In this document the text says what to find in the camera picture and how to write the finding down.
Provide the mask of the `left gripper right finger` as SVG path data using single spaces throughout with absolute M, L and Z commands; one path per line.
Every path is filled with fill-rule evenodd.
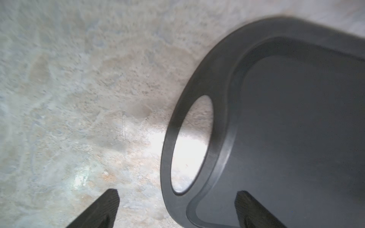
M 241 228 L 286 228 L 247 191 L 237 192 L 234 206 Z

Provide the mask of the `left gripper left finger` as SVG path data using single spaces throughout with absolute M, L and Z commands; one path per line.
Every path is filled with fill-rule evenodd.
M 108 189 L 67 228 L 113 228 L 119 203 L 118 191 Z

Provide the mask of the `black cutting board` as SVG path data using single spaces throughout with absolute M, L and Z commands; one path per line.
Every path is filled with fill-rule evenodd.
M 173 151 L 202 96 L 213 104 L 213 130 L 197 177 L 179 193 Z M 239 191 L 286 228 L 364 227 L 364 38 L 292 17 L 235 30 L 182 92 L 160 177 L 166 209 L 185 228 L 241 228 Z

